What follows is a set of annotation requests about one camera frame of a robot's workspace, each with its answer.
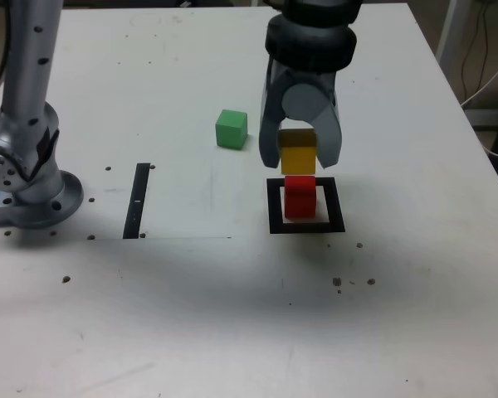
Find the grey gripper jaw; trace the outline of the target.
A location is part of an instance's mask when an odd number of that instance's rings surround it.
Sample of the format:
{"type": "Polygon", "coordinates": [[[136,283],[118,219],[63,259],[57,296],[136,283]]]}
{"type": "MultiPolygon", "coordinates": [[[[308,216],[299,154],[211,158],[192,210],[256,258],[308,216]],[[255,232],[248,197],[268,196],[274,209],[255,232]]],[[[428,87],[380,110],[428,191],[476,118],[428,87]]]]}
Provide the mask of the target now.
{"type": "Polygon", "coordinates": [[[261,119],[258,134],[261,160],[266,167],[277,168],[280,161],[278,130],[286,117],[282,98],[290,83],[286,68],[269,58],[261,103],[261,119]]]}
{"type": "Polygon", "coordinates": [[[317,158],[323,168],[339,161],[343,137],[334,89],[312,84],[292,85],[282,97],[282,108],[288,119],[310,124],[316,135],[317,158]]]}

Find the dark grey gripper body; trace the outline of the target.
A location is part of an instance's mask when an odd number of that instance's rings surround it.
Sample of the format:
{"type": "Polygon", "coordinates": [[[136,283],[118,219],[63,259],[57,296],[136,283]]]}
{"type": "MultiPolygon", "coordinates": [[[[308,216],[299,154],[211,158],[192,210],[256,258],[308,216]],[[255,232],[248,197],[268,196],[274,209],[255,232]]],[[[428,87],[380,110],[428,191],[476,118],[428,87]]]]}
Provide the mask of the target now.
{"type": "Polygon", "coordinates": [[[306,84],[317,87],[326,93],[327,96],[335,96],[335,77],[336,72],[315,73],[286,68],[285,74],[288,76],[287,85],[284,93],[291,87],[298,84],[306,84]]]}

